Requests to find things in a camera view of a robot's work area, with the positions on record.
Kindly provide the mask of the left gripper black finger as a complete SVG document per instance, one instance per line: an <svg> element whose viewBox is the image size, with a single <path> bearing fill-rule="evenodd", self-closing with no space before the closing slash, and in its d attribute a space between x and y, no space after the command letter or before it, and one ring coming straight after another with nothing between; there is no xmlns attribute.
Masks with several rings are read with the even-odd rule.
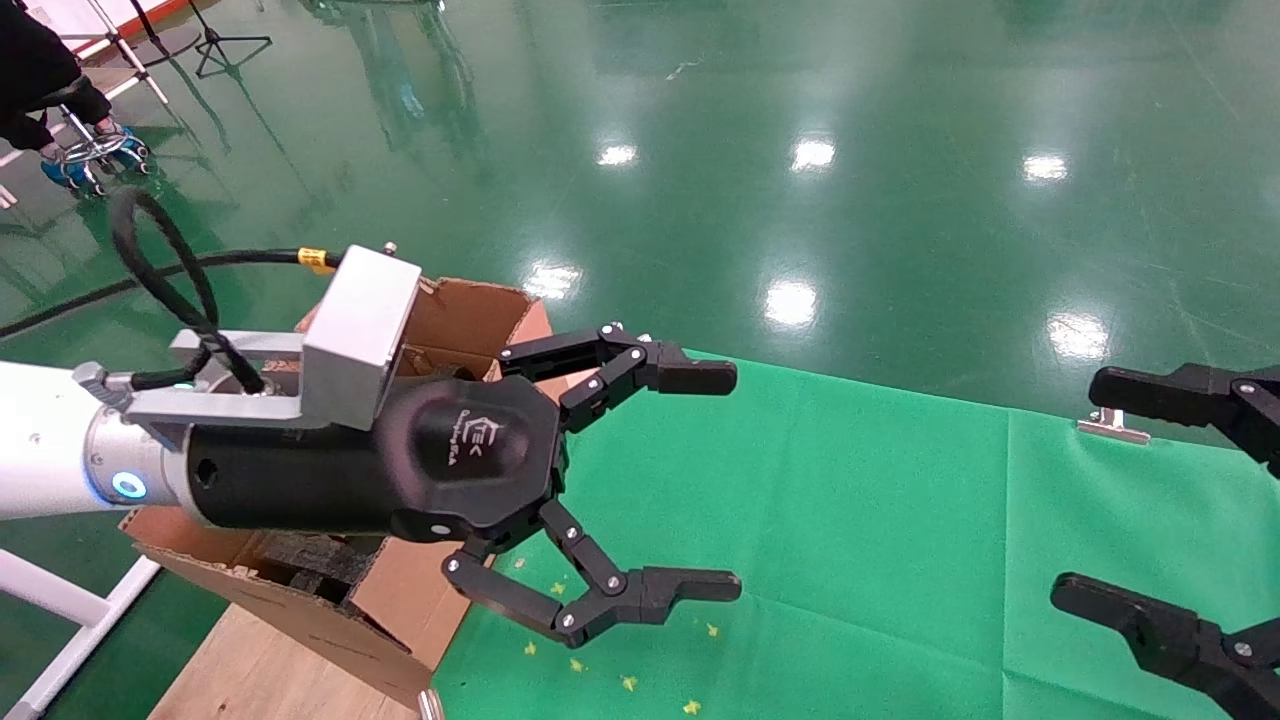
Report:
<svg viewBox="0 0 1280 720"><path fill-rule="evenodd" d="M488 547L468 538L443 562L451 585L472 603L568 648L580 648L618 624L662 625L682 601L733 602L742 583L732 571L645 566L622 571L558 500L538 510L541 529L573 565L586 591L562 603L486 566Z"/></svg>
<svg viewBox="0 0 1280 720"><path fill-rule="evenodd" d="M632 336L618 323L509 345L498 363L502 375L534 384L582 373L558 400L561 427L570 433L584 430L640 389L727 396L739 379L735 363L692 359L676 343Z"/></svg>

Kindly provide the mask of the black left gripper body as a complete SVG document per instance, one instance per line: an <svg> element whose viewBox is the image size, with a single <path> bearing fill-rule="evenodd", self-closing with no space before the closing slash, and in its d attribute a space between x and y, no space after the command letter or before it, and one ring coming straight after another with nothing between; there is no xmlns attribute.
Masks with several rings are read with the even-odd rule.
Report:
<svg viewBox="0 0 1280 720"><path fill-rule="evenodd" d="M209 525L513 547L563 488L561 409L524 378L408 378L369 430L195 427L191 507Z"/></svg>

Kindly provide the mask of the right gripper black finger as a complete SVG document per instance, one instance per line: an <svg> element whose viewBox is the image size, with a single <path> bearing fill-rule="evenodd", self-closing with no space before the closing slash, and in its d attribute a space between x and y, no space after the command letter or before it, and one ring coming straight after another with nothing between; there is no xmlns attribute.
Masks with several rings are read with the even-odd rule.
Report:
<svg viewBox="0 0 1280 720"><path fill-rule="evenodd" d="M1167 375L1105 366L1088 400L1183 427L1211 427L1279 478L1279 366L1235 372L1187 363Z"/></svg>
<svg viewBox="0 0 1280 720"><path fill-rule="evenodd" d="M1199 614L1078 573L1050 593L1060 611L1106 626L1143 671L1204 694L1231 719L1279 716L1279 620L1226 633Z"/></svg>

